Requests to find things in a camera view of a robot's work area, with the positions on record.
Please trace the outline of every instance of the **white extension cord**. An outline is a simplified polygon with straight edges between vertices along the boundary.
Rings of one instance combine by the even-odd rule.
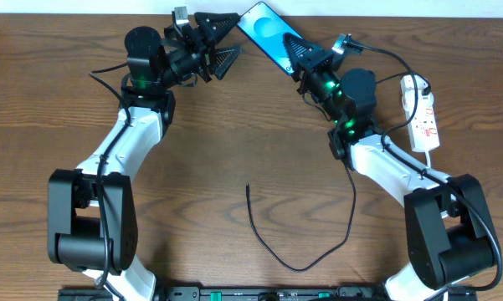
[[[434,94],[430,92],[424,95],[423,91],[428,87],[428,83],[418,75],[415,75],[415,79],[417,80],[416,91],[411,75],[404,76],[400,81],[402,106],[406,119],[409,119],[413,113],[415,93],[418,95],[417,112],[408,125],[409,141],[412,151],[425,153],[426,165],[431,167],[429,152],[439,147],[439,134],[434,114]]]

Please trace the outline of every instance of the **black plastic bracket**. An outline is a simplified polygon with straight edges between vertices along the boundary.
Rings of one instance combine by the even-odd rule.
[[[480,183],[471,175],[450,178],[449,183],[469,200],[496,238]],[[404,206],[409,260],[427,287],[441,288],[495,264],[487,234],[463,204],[451,201],[446,187],[418,189],[404,197]],[[441,212],[460,217],[460,224],[445,228]]]
[[[130,267],[137,246],[137,222],[129,176],[102,176],[110,234],[112,274]],[[95,178],[79,170],[56,170],[49,179],[49,257],[74,272],[102,269],[105,247],[100,219],[78,209],[95,199]]]

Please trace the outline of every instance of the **wooden table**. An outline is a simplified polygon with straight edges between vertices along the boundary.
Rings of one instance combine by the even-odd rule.
[[[302,36],[331,46],[339,33],[404,57],[431,80],[441,146],[434,167],[482,183],[503,249],[503,20],[439,18],[287,18]],[[73,169],[115,123],[117,101],[90,79],[92,69],[126,59],[123,40],[168,16],[0,15],[0,300],[56,299],[63,287],[92,281],[47,255],[47,182]],[[134,182],[137,255],[173,283],[204,286],[336,286],[376,282],[407,261],[403,209],[377,184],[354,175],[357,210],[347,245],[307,273],[281,267],[249,228],[302,267],[345,235],[352,190],[328,147],[332,127],[242,33],[226,78],[176,87],[174,123]],[[378,78],[403,71],[364,53],[341,73],[367,68]],[[117,86],[125,70],[103,78]],[[398,80],[380,84],[383,127],[404,120]],[[408,149],[407,131],[393,139]],[[472,283],[488,283],[494,269]],[[503,280],[481,300],[503,300]]]

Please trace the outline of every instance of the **wood grain surface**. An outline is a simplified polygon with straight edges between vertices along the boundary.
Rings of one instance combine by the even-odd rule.
[[[470,173],[484,187],[503,250],[503,19],[287,18],[309,40],[339,33],[400,54],[431,80],[441,146],[436,169]],[[87,277],[52,264],[46,249],[47,183],[56,168],[88,157],[115,123],[117,101],[92,69],[126,60],[123,40],[168,16],[0,15],[0,300],[52,300]],[[297,84],[235,29],[240,55],[223,81],[176,87],[174,123],[133,184],[137,255],[173,283],[204,286],[337,286],[382,281],[407,261],[403,209],[377,184],[353,175],[358,199],[347,245],[307,273],[281,267],[249,228],[303,267],[344,236],[352,190],[328,147],[332,127],[305,105]],[[378,78],[402,67],[380,54],[349,58],[340,73]],[[117,86],[126,71],[104,74]],[[380,84],[383,127],[404,120],[397,80]],[[393,139],[408,149],[407,131]],[[488,283],[494,269],[470,282]],[[503,280],[480,300],[503,300]]]

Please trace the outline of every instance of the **white cord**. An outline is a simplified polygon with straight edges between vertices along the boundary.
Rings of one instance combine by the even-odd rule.
[[[429,150],[425,150],[424,151],[424,154],[426,155],[426,166],[428,168],[432,168],[432,160],[431,158],[429,157]]]

